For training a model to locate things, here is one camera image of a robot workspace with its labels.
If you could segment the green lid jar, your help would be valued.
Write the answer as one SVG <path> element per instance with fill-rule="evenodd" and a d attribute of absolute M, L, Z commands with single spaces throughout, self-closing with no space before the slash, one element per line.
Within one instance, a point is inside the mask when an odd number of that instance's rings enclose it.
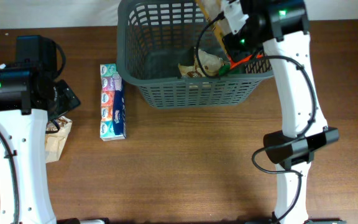
<path fill-rule="evenodd" d="M 220 77 L 226 76 L 226 75 L 233 75 L 233 74 L 240 74 L 240 70 L 238 68 L 231 68 L 229 64 L 224 64 L 218 72 L 218 75 Z"/>

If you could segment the beige snack bag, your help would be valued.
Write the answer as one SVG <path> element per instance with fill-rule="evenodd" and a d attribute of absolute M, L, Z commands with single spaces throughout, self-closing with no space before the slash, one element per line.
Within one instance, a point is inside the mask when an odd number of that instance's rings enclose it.
<path fill-rule="evenodd" d="M 178 69 L 181 76 L 183 77 L 205 77 L 205 74 L 202 72 L 201 67 L 199 66 L 198 61 L 196 59 L 195 50 L 195 47 L 191 47 L 180 57 Z M 219 72 L 219 69 L 225 64 L 225 61 L 222 58 L 213 54 L 209 54 L 204 50 L 199 49 L 198 55 L 204 71 L 209 76 L 216 76 Z"/>
<path fill-rule="evenodd" d="M 56 162 L 60 159 L 63 148 L 71 131 L 72 120 L 61 116 L 55 120 L 60 129 L 50 121 L 47 123 L 45 135 L 45 159 L 46 163 Z"/>

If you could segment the red orange pasta packet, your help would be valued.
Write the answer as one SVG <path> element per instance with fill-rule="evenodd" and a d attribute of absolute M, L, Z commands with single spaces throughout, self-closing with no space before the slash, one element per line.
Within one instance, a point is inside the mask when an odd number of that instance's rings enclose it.
<path fill-rule="evenodd" d="M 204 14 L 205 19 L 208 22 L 213 22 L 212 30 L 213 34 L 217 38 L 218 43 L 223 49 L 226 57 L 229 59 L 231 68 L 235 68 L 242 63 L 246 63 L 255 58 L 263 57 L 262 49 L 257 49 L 254 53 L 248 55 L 246 58 L 240 62 L 233 62 L 228 56 L 224 43 L 223 37 L 229 33 L 231 30 L 229 28 L 229 23 L 225 19 L 224 14 L 229 14 L 231 16 L 242 16 L 243 14 L 249 16 L 248 12 L 244 12 L 244 9 L 247 9 L 247 4 L 249 1 L 241 0 L 196 0 L 198 7 L 201 9 L 201 12 Z"/>

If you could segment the Kleenex tissue multipack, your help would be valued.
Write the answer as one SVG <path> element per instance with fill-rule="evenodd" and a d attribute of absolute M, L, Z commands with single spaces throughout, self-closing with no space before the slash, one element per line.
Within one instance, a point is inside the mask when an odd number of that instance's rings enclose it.
<path fill-rule="evenodd" d="M 126 138 L 124 81 L 115 63 L 101 64 L 100 138 L 112 141 Z"/>

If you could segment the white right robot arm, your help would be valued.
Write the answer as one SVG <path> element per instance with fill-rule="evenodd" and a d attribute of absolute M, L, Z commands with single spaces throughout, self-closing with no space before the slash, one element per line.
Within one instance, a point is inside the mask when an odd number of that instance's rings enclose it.
<path fill-rule="evenodd" d="M 223 1 L 229 33 L 223 39 L 230 58 L 250 53 L 250 62 L 272 67 L 282 111 L 282 128 L 266 134 L 262 152 L 275 168 L 277 201 L 270 223 L 309 223 L 308 172 L 315 152 L 336 142 L 319 105 L 310 60 L 310 23 L 303 1 Z M 259 57 L 258 50 L 263 51 Z"/>

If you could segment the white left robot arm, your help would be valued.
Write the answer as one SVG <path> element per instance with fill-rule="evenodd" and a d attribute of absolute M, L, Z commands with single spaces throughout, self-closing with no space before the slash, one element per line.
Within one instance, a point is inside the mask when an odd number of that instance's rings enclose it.
<path fill-rule="evenodd" d="M 0 223 L 56 223 L 48 192 L 47 124 L 80 105 L 64 80 L 62 48 L 18 36 L 15 61 L 0 68 Z"/>

